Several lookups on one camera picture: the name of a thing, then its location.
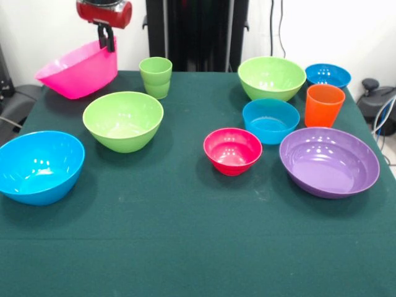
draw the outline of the blue bowl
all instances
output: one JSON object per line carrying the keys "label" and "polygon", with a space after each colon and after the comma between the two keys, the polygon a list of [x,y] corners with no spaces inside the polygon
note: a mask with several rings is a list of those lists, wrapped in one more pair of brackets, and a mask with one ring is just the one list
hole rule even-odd
{"label": "blue bowl", "polygon": [[331,64],[314,64],[305,69],[309,84],[327,84],[344,88],[351,82],[351,75],[344,68]]}
{"label": "blue bowl", "polygon": [[242,115],[246,130],[257,136],[262,144],[280,144],[299,123],[298,110],[277,99],[249,102]]}
{"label": "blue bowl", "polygon": [[79,178],[84,158],[84,146],[70,134],[20,136],[0,148],[0,192],[30,205],[57,202]]}

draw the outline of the pink bowl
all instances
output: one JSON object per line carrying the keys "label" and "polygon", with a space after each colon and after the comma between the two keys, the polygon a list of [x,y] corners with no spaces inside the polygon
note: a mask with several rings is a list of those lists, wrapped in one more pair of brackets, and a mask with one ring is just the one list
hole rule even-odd
{"label": "pink bowl", "polygon": [[260,140],[238,128],[223,128],[210,133],[204,141],[206,156],[224,175],[237,176],[260,158]]}
{"label": "pink bowl", "polygon": [[117,51],[109,53],[93,41],[46,65],[35,78],[73,100],[103,88],[117,73]]}

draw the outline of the small red bowl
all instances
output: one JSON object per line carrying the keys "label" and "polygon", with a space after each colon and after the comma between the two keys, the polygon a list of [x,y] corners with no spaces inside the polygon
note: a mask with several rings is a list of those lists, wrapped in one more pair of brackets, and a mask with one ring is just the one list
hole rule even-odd
{"label": "small red bowl", "polygon": [[224,175],[237,176],[248,170],[262,154],[260,140],[238,128],[223,128],[204,140],[206,156]]}

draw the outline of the orange cup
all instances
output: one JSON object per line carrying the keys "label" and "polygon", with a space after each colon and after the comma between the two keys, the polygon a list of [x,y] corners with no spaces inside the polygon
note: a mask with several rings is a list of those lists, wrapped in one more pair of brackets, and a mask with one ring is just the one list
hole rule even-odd
{"label": "orange cup", "polygon": [[305,126],[332,127],[342,104],[344,92],[333,85],[312,85],[307,90]]}

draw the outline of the green cup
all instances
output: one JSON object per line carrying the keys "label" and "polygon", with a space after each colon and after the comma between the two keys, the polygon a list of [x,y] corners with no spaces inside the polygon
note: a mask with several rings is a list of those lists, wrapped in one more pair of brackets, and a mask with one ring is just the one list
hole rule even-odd
{"label": "green cup", "polygon": [[140,74],[143,79],[146,92],[156,99],[168,96],[172,62],[162,57],[144,59],[139,64]]}

